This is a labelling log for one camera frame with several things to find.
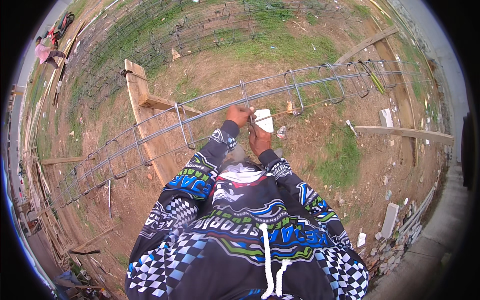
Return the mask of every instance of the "shoe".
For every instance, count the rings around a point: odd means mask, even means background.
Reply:
[[[282,149],[282,148],[275,149],[275,150],[274,150],[274,153],[276,154],[276,156],[278,156],[279,158],[281,158],[282,155],[283,155],[283,149]]]

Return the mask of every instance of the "person in pink shirt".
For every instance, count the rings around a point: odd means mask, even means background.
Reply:
[[[35,40],[35,55],[40,58],[40,63],[47,62],[51,64],[55,69],[58,69],[58,65],[53,59],[54,56],[65,58],[65,53],[55,50],[55,47],[47,47],[40,43],[42,37],[39,36]]]

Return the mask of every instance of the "printed jersey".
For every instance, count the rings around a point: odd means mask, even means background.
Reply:
[[[136,299],[260,299],[267,289],[268,226],[274,274],[270,299],[360,299],[365,263],[335,212],[288,162],[264,151],[262,166],[227,167],[238,126],[225,121],[163,189],[133,247],[125,290]]]

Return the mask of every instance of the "white styrofoam piece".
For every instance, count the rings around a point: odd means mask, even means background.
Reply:
[[[392,113],[389,108],[380,110],[378,114],[383,127],[393,127]]]
[[[365,238],[367,237],[367,235],[363,232],[361,232],[359,234],[359,239],[357,241],[357,247],[361,247],[365,244]]]
[[[398,214],[398,205],[389,203],[387,212],[385,213],[384,225],[382,226],[382,237],[389,238],[392,235],[393,228],[396,223],[396,215]]]
[[[257,111],[254,112],[253,114],[255,116],[257,116],[258,120],[263,119],[263,118],[268,117],[268,116],[271,116],[269,109],[257,109]],[[274,131],[273,130],[273,119],[272,118],[262,120],[258,123],[255,123],[255,124],[260,126],[260,128],[262,128],[263,130],[265,130],[268,133],[272,133]]]

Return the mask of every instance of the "dark pants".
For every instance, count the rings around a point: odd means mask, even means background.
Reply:
[[[54,56],[65,58],[65,53],[63,53],[62,51],[52,50],[52,51],[50,51],[50,54],[48,55],[48,58],[45,61],[45,62],[51,64],[55,69],[58,69],[59,66],[57,65],[57,63],[53,59]]]

